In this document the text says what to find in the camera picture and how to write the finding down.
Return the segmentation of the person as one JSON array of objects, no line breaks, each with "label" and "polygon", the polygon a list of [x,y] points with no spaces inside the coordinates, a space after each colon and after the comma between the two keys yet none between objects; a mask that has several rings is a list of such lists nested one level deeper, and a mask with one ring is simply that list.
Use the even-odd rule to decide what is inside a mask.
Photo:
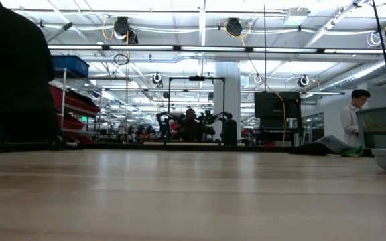
[{"label": "person", "polygon": [[186,117],[182,120],[177,134],[180,141],[202,142],[206,135],[215,135],[216,131],[213,127],[198,122],[195,111],[189,108],[186,110]]},{"label": "person", "polygon": [[59,127],[55,78],[39,27],[0,2],[0,143],[52,142]]},{"label": "person", "polygon": [[362,110],[364,104],[370,97],[371,94],[367,90],[353,90],[351,93],[351,102],[342,110],[340,114],[341,125],[344,133],[344,142],[347,145],[356,146],[359,144],[357,112]]}]

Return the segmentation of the black cylindrical container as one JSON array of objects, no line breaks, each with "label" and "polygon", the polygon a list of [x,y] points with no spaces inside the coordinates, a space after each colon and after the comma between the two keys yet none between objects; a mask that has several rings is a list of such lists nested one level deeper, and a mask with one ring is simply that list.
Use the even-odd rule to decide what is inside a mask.
[{"label": "black cylindrical container", "polygon": [[227,119],[223,127],[224,138],[223,143],[225,146],[237,146],[237,122],[233,119]]}]

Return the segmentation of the black cabinet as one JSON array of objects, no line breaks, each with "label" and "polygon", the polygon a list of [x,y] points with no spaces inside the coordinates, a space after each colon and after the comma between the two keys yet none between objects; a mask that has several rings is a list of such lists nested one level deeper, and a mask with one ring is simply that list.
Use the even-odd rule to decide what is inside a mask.
[{"label": "black cabinet", "polygon": [[263,141],[289,141],[303,133],[299,92],[254,93],[256,128]]}]

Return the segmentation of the metal rack with red bins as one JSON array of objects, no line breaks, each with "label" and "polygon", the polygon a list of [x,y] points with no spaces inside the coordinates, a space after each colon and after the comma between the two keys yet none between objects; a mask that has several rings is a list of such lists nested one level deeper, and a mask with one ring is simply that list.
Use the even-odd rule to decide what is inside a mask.
[{"label": "metal rack with red bins", "polygon": [[56,77],[49,83],[62,140],[72,148],[96,144],[99,137],[95,124],[100,108],[77,88],[69,86],[80,80],[82,78],[68,68],[56,68]]}]

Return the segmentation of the blue plastic bin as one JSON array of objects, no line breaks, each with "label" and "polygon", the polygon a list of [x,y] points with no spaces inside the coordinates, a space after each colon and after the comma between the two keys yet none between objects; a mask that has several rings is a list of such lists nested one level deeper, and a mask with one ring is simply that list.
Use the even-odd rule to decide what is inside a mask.
[{"label": "blue plastic bin", "polygon": [[76,55],[52,55],[55,71],[69,72],[81,78],[88,78],[90,65]]}]

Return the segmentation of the black grey work glove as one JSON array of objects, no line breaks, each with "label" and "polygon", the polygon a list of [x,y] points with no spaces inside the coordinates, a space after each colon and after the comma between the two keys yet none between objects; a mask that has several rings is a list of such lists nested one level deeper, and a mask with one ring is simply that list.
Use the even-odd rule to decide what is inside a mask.
[{"label": "black grey work glove", "polygon": [[313,143],[294,147],[289,153],[295,155],[340,155],[342,157],[360,157],[364,149],[360,144],[348,145],[333,135],[322,137]]}]

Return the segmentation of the black gantry frame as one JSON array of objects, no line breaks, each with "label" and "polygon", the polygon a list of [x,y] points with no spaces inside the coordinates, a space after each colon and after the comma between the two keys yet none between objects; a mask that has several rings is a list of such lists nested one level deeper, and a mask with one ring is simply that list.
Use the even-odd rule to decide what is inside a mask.
[{"label": "black gantry frame", "polygon": [[[176,91],[175,90],[172,90],[172,82],[174,80],[189,80],[191,82],[204,82],[205,80],[220,80],[222,83],[223,83],[223,106],[222,106],[222,112],[226,112],[226,109],[225,109],[225,87],[226,87],[226,80],[224,77],[205,77],[205,76],[189,76],[189,77],[169,77],[169,80],[168,80],[168,113],[171,114],[171,108],[172,108],[172,103],[171,103],[171,97],[172,97],[172,93],[175,93]],[[180,119],[178,120],[178,122],[174,122],[175,124],[177,124],[178,126],[174,129],[175,133],[172,133],[172,140],[177,140],[177,141],[180,141],[178,139],[178,134],[177,134],[177,131],[178,129],[180,128],[180,124],[182,122],[183,119],[185,119],[186,117],[186,111],[184,114],[181,114],[180,115]],[[217,142],[219,143],[222,143],[223,142],[223,138],[224,138],[224,131],[223,131],[223,127],[224,127],[224,123],[222,123],[222,127],[221,127],[221,132],[220,132],[220,139],[217,140]]]}]

